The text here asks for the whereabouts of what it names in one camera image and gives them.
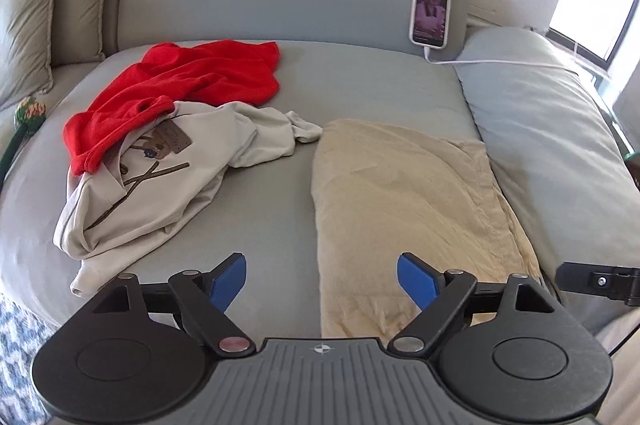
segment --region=patterned carpet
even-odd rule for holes
[[[42,425],[50,416],[31,384],[31,360],[52,331],[0,293],[0,423]]]

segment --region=silver screw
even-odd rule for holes
[[[244,337],[226,337],[218,343],[218,347],[225,353],[242,353],[250,346],[251,342]]]
[[[402,353],[417,353],[424,349],[424,342],[418,337],[400,337],[394,341],[394,347]]]

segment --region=white sweatshirt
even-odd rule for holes
[[[294,112],[283,115],[242,102],[218,108],[175,102],[173,113],[111,148],[94,174],[69,171],[53,242],[82,261],[71,291],[92,296],[171,239],[210,204],[227,166],[290,156],[296,140],[314,142],[321,133]]]

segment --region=triangular cutout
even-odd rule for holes
[[[94,313],[123,313],[129,311],[129,293],[126,286],[118,286],[104,298]]]
[[[553,313],[554,309],[528,284],[518,286],[516,295],[516,310],[533,313]]]

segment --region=gray ribbed plate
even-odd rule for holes
[[[222,361],[200,393],[157,425],[486,425],[454,402],[427,365],[374,339],[271,339]],[[581,420],[582,425],[595,423]]]

